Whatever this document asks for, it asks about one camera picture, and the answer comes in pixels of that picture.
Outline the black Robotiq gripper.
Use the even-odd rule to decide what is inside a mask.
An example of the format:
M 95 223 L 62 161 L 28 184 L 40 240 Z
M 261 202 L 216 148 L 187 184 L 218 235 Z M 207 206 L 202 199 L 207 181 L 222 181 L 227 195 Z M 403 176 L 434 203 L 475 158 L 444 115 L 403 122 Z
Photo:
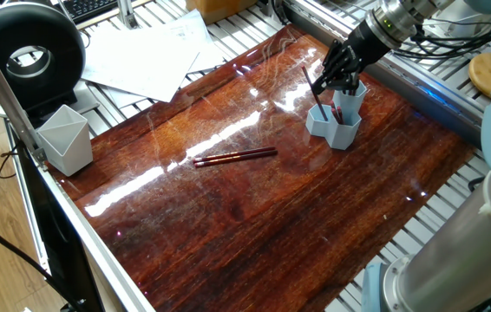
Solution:
M 315 95 L 325 89 L 352 94 L 359 86 L 359 73 L 398 48 L 398 28 L 387 17 L 366 17 L 341 43 L 334 40 L 323 61 L 321 75 L 312 83 Z

